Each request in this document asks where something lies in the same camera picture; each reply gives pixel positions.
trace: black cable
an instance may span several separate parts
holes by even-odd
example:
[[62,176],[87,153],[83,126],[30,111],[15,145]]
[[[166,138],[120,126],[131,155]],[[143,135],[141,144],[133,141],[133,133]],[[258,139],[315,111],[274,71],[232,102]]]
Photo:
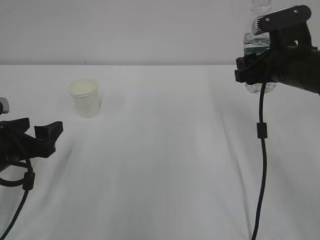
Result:
[[[26,168],[28,170],[27,173],[32,173],[33,174],[33,180],[34,180],[34,173],[33,173],[33,167],[31,165],[31,161],[30,161],[30,158],[25,150],[25,148],[22,146],[22,144],[19,142],[19,140],[17,139],[17,137],[11,133],[9,130],[5,130],[4,128],[0,129],[0,133],[3,133],[6,137],[8,137],[9,139],[11,139],[17,146],[18,148],[20,149],[20,152],[21,152],[21,155],[22,157],[25,159],[25,164],[26,164]],[[0,240],[4,240],[6,238],[6,236],[9,234],[9,232],[11,231],[11,229],[13,228],[14,224],[16,223],[17,221],[17,218],[26,202],[26,199],[28,197],[28,194],[29,194],[29,190],[26,190],[25,188],[25,183],[26,181],[29,181],[31,179],[26,179],[26,174],[24,175],[24,178],[21,179],[21,180],[18,180],[18,181],[7,181],[7,180],[4,180],[2,178],[0,178],[0,183],[2,183],[4,186],[7,186],[7,185],[15,185],[15,186],[19,186],[19,185],[23,185],[23,189],[24,189],[24,194],[23,194],[23,197],[21,199],[21,202],[17,208],[17,210],[15,211],[15,214],[9,224],[9,226],[7,227],[7,229],[5,230],[5,232],[3,233],[3,235],[0,237]]]
[[[272,67],[272,57],[270,58],[270,62],[267,65],[267,68],[265,70],[265,75],[261,87],[260,92],[260,99],[259,99],[259,123],[258,124],[265,124],[264,123],[264,96],[265,96],[265,90],[267,86],[267,82],[269,80],[269,75],[271,72]],[[259,222],[260,222],[260,214],[261,214],[261,208],[262,208],[262,202],[264,199],[265,189],[266,189],[266,179],[267,179],[267,150],[266,150],[266,140],[264,137],[261,137],[261,148],[262,148],[262,179],[261,179],[261,188],[260,188],[260,194],[258,199],[258,204],[256,207],[256,213],[255,213],[255,223],[254,223],[254,230],[252,233],[251,240],[256,240],[258,229],[259,229]]]
[[17,210],[15,211],[15,214],[9,224],[9,226],[7,227],[7,229],[5,230],[4,234],[2,235],[2,237],[0,237],[0,240],[4,240],[6,238],[6,236],[8,235],[8,233],[10,232],[10,230],[12,229],[12,227],[14,226],[14,224],[16,223],[16,220],[21,212],[21,209],[23,208],[25,202],[26,202],[26,199],[27,199],[27,196],[28,196],[28,193],[29,191],[26,190],[24,191],[24,194],[23,194],[23,197],[22,197],[22,200],[17,208]]

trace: white table surface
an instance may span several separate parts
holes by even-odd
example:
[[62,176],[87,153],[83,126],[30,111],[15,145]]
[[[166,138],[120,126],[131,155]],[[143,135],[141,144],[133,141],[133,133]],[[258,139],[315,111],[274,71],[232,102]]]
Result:
[[[0,120],[64,125],[56,153],[32,160],[34,189],[7,239],[248,240],[262,174],[259,96],[235,82],[235,68],[0,66],[10,103]],[[76,115],[67,92],[82,77],[99,83],[93,119]],[[259,240],[319,239],[319,101],[281,84],[266,95]],[[22,194],[0,188],[1,234]]]

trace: water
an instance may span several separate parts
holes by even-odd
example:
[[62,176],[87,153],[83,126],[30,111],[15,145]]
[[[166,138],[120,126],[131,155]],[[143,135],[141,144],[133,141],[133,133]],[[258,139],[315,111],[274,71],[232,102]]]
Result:
[[[269,35],[264,33],[258,36],[253,35],[252,33],[246,33],[243,39],[243,51],[244,55],[249,55],[256,53],[257,55],[263,54],[266,50],[270,48],[270,38]],[[268,82],[265,86],[264,93],[270,93],[275,89],[275,82]],[[245,83],[245,88],[253,94],[260,94],[262,83],[256,83],[249,85]]]

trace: black mount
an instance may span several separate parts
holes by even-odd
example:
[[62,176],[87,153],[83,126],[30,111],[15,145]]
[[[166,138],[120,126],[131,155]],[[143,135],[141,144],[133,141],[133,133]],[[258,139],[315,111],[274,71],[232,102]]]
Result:
[[320,51],[312,46],[307,25],[311,10],[305,5],[293,6],[264,15],[259,28],[270,34],[270,49],[236,60],[235,80],[249,85],[262,83],[271,63],[270,79],[313,93],[320,93]]
[[[35,126],[35,138],[25,134],[30,128],[29,118],[21,118],[11,121],[0,121],[0,128],[5,129],[15,136],[25,149],[27,156],[31,158],[48,158],[56,151],[56,141],[63,132],[63,123],[54,122],[45,126]],[[0,172],[14,162],[24,160],[17,144],[11,139],[0,135]]]

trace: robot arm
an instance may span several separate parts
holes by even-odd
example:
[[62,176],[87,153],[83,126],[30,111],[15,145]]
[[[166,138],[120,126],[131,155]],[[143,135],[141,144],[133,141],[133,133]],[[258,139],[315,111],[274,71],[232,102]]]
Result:
[[313,47],[307,20],[311,10],[305,5],[292,6],[257,17],[252,32],[270,34],[270,49],[236,60],[235,80],[249,85],[262,83],[267,65],[270,78],[277,82],[320,93],[320,51]]

